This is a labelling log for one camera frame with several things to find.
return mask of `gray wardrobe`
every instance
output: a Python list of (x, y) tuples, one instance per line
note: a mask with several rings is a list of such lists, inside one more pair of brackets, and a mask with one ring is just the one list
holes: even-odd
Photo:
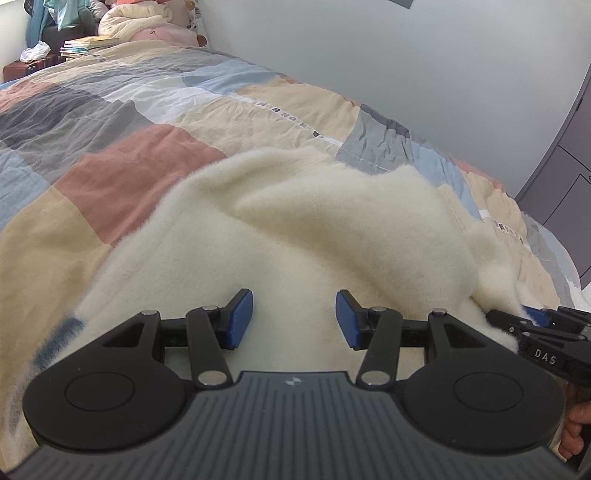
[(590, 76), (591, 70), (548, 153), (515, 198), (568, 250), (583, 288), (591, 282)]

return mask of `human hand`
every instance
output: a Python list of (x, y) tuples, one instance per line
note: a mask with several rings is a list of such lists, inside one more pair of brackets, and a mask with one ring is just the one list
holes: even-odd
[(564, 429), (560, 438), (558, 452), (567, 460), (583, 450), (581, 430), (583, 425), (591, 424), (591, 401), (576, 403), (577, 387), (568, 384), (566, 387), (566, 416)]

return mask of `patchwork quilt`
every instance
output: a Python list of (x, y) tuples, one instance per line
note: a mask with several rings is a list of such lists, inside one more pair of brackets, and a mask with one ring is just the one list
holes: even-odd
[(0, 90), (0, 468), (24, 388), (82, 331), (69, 312), (118, 242), (190, 173), (313, 147), (379, 175), (414, 166), (490, 222), (537, 306), (588, 309), (554, 235), (502, 185), (367, 105), (229, 55), (137, 41)]

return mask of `black circular disc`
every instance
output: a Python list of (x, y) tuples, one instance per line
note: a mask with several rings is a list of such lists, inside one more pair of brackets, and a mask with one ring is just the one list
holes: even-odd
[(73, 380), (66, 387), (66, 398), (87, 411), (107, 411), (127, 403), (135, 391), (134, 383), (124, 375), (96, 372)]
[(461, 377), (453, 386), (453, 393), (466, 407), (489, 413), (509, 410), (523, 398), (523, 389), (515, 380), (491, 372)]
[(562, 390), (509, 351), (487, 351), (455, 349), (415, 372), (403, 394), (411, 420), (434, 440), (467, 452), (547, 445), (562, 416)]
[(39, 441), (97, 452), (156, 436), (184, 403), (183, 382), (172, 370), (120, 348), (75, 353), (50, 367), (28, 386), (23, 412)]

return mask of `stack of books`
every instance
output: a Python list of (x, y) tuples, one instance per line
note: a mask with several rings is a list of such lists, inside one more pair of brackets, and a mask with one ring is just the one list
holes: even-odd
[(79, 59), (86, 55), (92, 55), (103, 48), (117, 45), (119, 40), (111, 37), (84, 37), (75, 40), (67, 40), (60, 48), (60, 55), (66, 59)]

